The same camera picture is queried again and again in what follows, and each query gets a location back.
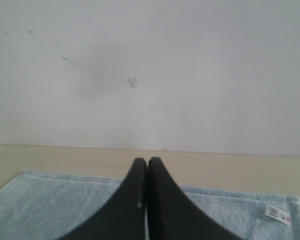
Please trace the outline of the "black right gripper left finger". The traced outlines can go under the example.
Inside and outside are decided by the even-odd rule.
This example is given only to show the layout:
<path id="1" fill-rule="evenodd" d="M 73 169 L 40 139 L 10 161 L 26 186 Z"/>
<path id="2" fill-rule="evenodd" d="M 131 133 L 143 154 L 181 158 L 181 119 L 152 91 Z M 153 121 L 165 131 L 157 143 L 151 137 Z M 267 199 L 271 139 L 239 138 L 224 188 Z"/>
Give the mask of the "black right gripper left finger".
<path id="1" fill-rule="evenodd" d="M 61 240 L 144 240 L 147 163 L 136 158 L 106 203 Z"/>

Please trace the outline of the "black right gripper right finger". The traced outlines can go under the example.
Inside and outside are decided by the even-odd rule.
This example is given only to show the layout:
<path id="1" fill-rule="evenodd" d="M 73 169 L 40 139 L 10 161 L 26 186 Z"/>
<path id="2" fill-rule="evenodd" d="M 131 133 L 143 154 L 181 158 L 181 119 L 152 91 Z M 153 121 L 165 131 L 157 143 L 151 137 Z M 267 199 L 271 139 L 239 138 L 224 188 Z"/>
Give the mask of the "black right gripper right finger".
<path id="1" fill-rule="evenodd" d="M 159 157 L 148 162 L 146 215 L 150 240 L 240 240 L 201 211 L 177 185 Z"/>

